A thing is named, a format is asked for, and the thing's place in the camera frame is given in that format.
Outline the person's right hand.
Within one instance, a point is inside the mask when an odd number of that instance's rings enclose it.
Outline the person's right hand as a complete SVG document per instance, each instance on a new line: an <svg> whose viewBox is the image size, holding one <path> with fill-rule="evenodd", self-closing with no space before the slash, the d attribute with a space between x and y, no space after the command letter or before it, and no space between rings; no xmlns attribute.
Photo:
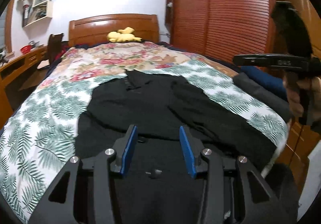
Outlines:
<svg viewBox="0 0 321 224"><path fill-rule="evenodd" d="M295 117L302 117L304 108L301 105L300 90L308 90L313 94L312 107L309 108L309 116L312 121L320 121L320 78L299 80L294 73L286 73L283 79L283 86L286 89L290 110Z"/></svg>

